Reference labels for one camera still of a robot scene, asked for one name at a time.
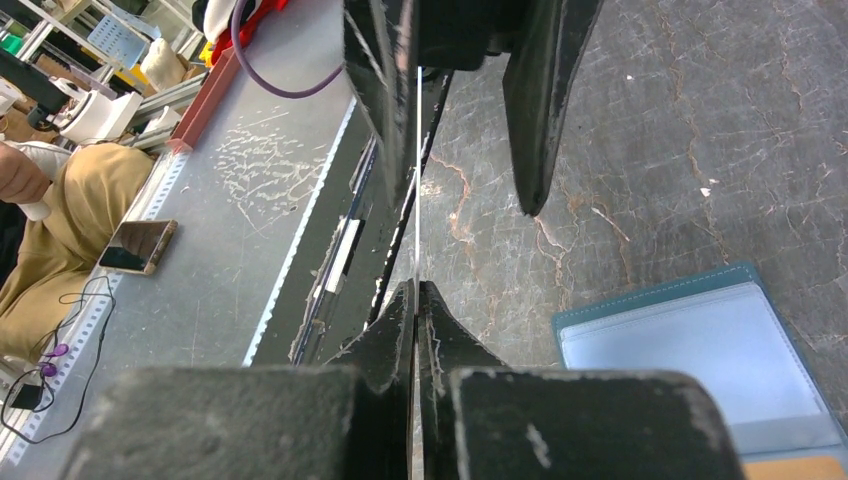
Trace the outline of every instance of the red cloth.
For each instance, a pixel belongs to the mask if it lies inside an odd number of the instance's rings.
[[[289,0],[262,0],[262,3],[259,4],[259,8],[256,9],[256,13],[248,18],[239,30],[241,46],[247,47],[250,45],[250,41],[253,39],[253,34],[256,33],[256,28],[259,27],[259,22],[265,18],[265,15],[271,13],[272,10],[276,10],[278,12],[281,11],[287,3],[289,3]],[[215,65],[224,50],[232,46],[233,39],[230,36],[230,29],[227,28],[223,33],[221,33],[221,36],[218,37],[218,42],[215,43],[215,49],[212,50],[212,65]]]

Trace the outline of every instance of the person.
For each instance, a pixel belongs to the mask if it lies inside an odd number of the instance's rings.
[[[0,142],[0,356],[39,360],[153,167],[115,144],[61,152]],[[50,215],[28,220],[39,200]]]

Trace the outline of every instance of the purple earbud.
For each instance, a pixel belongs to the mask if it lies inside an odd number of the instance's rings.
[[[61,357],[62,355],[67,354],[70,350],[71,347],[69,347],[67,343],[60,343],[59,345],[56,345],[56,348],[54,348],[52,352],[45,353],[44,356],[47,358]]]
[[[50,362],[41,362],[38,364],[38,367],[41,369],[41,374],[45,377],[55,377],[57,373],[59,373],[59,369],[56,368],[56,365],[53,365]]]

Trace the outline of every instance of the scratched surface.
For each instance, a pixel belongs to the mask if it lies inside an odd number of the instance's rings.
[[[272,83],[306,88],[341,61],[340,17],[333,0],[293,3],[248,54]],[[125,369],[241,365],[350,99],[344,81],[288,101],[235,79],[159,213],[180,223],[162,265],[116,292],[87,405]],[[39,437],[73,419],[93,354],[83,350]],[[79,429],[28,448],[0,478],[55,478]]]
[[[505,65],[457,75],[423,178],[422,277],[456,318],[512,365],[556,365],[555,312],[750,260],[846,424],[845,2],[607,0],[536,219]]]

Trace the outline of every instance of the white handle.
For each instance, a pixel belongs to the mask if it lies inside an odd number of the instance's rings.
[[[18,205],[23,210],[24,215],[27,216],[28,219],[33,222],[37,222],[39,220],[44,220],[45,218],[50,216],[50,207],[47,206],[43,201],[38,201],[35,203],[27,203],[25,205]]]

